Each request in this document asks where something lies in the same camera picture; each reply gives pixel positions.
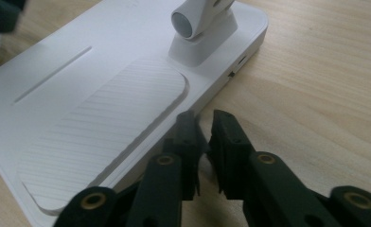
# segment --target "brass screw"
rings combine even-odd
[[[273,164],[276,162],[276,159],[268,154],[260,154],[258,155],[258,160],[263,164]]]
[[[346,192],[344,193],[344,199],[363,210],[371,209],[371,200],[359,193]]]
[[[174,159],[170,156],[160,156],[159,158],[156,159],[156,162],[159,164],[159,165],[162,165],[162,166],[167,166],[167,165],[170,165],[174,162]]]
[[[106,196],[103,193],[95,192],[86,196],[81,201],[81,207],[85,210],[94,210],[106,202]]]

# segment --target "white textured pad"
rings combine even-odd
[[[26,190],[54,214],[120,165],[186,91],[186,79],[164,61],[133,62],[26,149],[19,165]]]

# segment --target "white base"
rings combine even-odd
[[[170,14],[182,3],[102,1],[0,67],[0,173],[34,226],[51,226],[86,186],[144,169],[177,114],[200,111],[263,42],[266,15],[236,2],[238,29],[218,49],[198,66],[174,61]]]

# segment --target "wooden table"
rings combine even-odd
[[[4,35],[0,65],[98,0],[28,1]],[[210,136],[213,110],[236,116],[258,150],[280,156],[324,195],[338,185],[371,192],[371,0],[243,0],[270,18],[264,44],[201,112]],[[218,194],[209,163],[202,196],[184,202],[183,226],[246,226],[239,201]],[[0,226],[28,226],[0,177]]]

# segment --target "wood grain surface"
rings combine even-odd
[[[0,65],[98,0],[28,1],[3,36]],[[355,185],[371,192],[371,0],[243,0],[263,9],[264,44],[201,112],[232,113],[257,150],[282,158],[310,189]],[[218,193],[203,157],[202,195],[183,204],[183,226],[246,226],[241,202]],[[29,226],[0,177],[0,226]]]

